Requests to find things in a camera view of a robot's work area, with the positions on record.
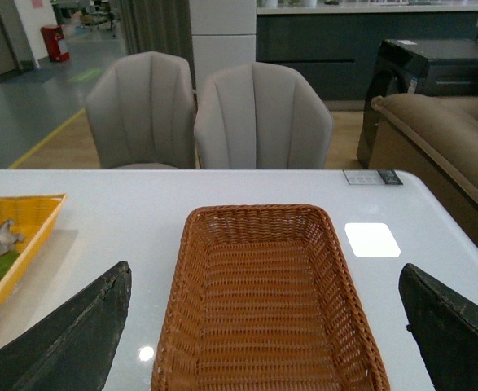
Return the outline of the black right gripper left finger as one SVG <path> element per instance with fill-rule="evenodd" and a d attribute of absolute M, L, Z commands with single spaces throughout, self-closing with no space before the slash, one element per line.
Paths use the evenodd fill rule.
<path fill-rule="evenodd" d="M 116 263 L 0 349 L 0 390 L 101 390 L 129 311 L 132 274 Z"/>

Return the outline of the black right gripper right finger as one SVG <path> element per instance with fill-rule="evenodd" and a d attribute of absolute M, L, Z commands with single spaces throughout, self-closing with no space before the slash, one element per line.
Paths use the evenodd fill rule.
<path fill-rule="evenodd" d="M 478 305 L 410 263 L 398 290 L 434 389 L 478 390 Z"/>

